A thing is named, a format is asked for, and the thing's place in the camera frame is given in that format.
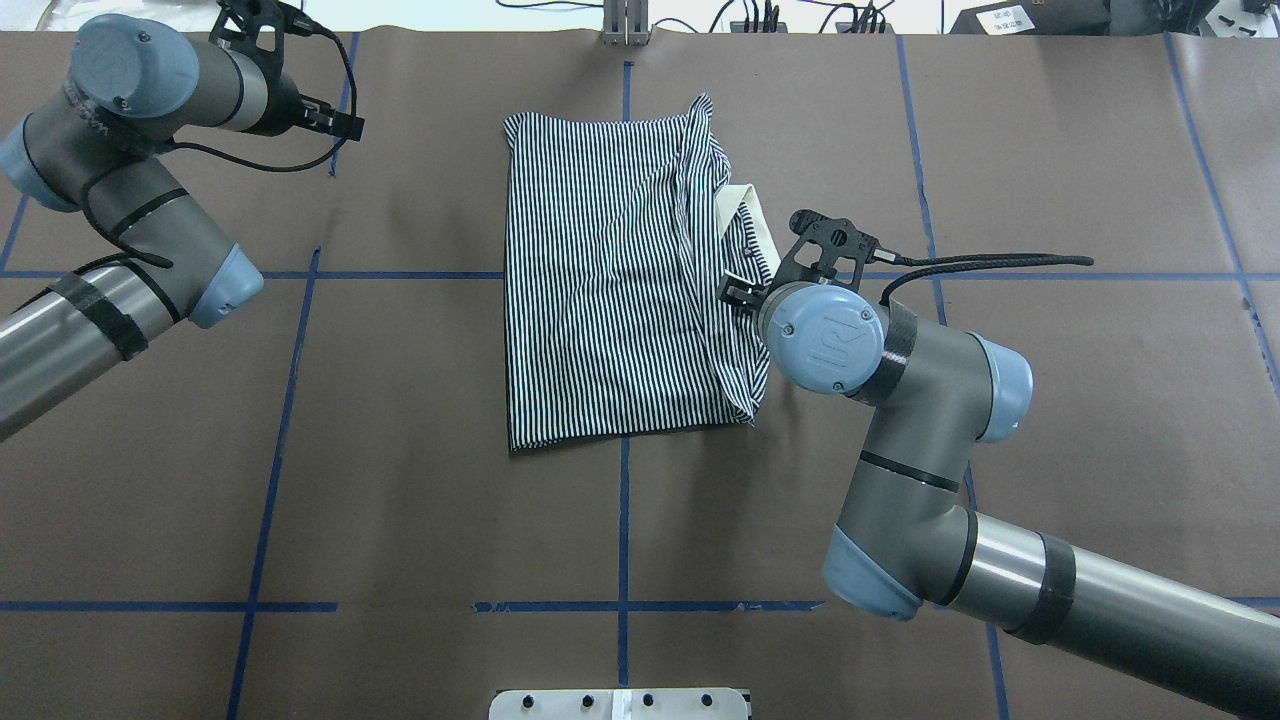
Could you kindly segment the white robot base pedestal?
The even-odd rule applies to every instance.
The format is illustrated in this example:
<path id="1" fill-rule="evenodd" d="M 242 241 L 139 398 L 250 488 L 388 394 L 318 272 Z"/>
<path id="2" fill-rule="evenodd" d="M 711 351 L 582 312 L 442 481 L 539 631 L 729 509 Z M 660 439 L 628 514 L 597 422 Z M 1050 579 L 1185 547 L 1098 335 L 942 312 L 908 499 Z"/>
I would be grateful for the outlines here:
<path id="1" fill-rule="evenodd" d="M 749 691 L 730 687 L 509 689 L 489 719 L 751 719 Z"/>

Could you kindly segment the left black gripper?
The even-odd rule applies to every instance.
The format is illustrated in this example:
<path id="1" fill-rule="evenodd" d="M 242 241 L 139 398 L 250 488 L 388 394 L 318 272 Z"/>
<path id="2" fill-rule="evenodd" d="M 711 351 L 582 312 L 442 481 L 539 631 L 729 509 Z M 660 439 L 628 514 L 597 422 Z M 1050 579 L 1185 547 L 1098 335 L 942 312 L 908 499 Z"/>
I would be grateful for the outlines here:
<path id="1" fill-rule="evenodd" d="M 335 32 L 298 6 L 283 1 L 219 1 L 210 44 L 224 50 L 239 77 L 239 100 L 225 129 L 275 137 L 300 128 L 338 141 L 360 141 L 358 86 L 348 47 Z M 285 73 L 285 37 L 321 36 L 335 45 L 346 73 L 348 108 L 302 94 Z"/>

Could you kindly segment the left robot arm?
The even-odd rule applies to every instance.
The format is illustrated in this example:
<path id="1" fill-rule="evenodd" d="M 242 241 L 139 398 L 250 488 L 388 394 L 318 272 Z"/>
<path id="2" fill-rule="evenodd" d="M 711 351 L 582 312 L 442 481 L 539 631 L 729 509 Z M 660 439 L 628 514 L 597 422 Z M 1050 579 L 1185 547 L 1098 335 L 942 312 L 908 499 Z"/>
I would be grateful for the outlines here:
<path id="1" fill-rule="evenodd" d="M 183 322 L 209 329 L 264 287 L 246 251 L 163 165 L 187 149 L 270 172 L 202 143 L 188 126 L 276 137 L 298 128 L 332 137 L 317 159 L 361 138 L 347 109 L 298 91 L 285 37 L 335 45 L 338 33 L 282 1 L 221 1 L 202 42 L 159 20 L 108 13 L 76 32 L 60 90 L 3 141 L 3 174 L 27 199 L 81 214 L 111 252 L 56 277 L 3 322 L 4 438 Z"/>

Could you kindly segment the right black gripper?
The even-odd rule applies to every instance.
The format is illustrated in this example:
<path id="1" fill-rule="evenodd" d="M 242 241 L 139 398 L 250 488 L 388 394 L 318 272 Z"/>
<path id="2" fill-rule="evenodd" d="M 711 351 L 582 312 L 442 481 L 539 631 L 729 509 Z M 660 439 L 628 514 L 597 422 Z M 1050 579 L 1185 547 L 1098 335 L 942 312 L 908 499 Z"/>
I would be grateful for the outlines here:
<path id="1" fill-rule="evenodd" d="M 881 241 L 858 229 L 847 218 L 818 211 L 795 211 L 788 228 L 794 246 L 781 258 L 772 281 L 750 282 L 732 273 L 722 275 L 717 299 L 735 310 L 762 313 L 765 301 L 791 284 L 833 284 L 859 291 L 865 266 L 876 260 Z"/>

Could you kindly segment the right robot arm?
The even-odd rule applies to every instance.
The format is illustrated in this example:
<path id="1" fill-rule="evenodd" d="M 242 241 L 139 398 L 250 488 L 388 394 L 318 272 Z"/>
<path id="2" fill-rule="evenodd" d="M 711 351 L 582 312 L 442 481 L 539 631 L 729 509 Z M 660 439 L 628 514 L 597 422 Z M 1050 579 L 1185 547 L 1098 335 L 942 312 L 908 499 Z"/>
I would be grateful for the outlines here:
<path id="1" fill-rule="evenodd" d="M 937 603 L 1247 719 L 1279 710 L 1272 615 L 964 507 L 974 447 L 1009 438 L 1034 391 L 1016 351 L 893 297 L 932 275 L 1089 266 L 1056 252 L 909 258 L 846 218 L 801 209 L 771 282 L 732 273 L 719 297 L 751 318 L 795 386 L 873 409 L 822 574 L 895 621 Z"/>

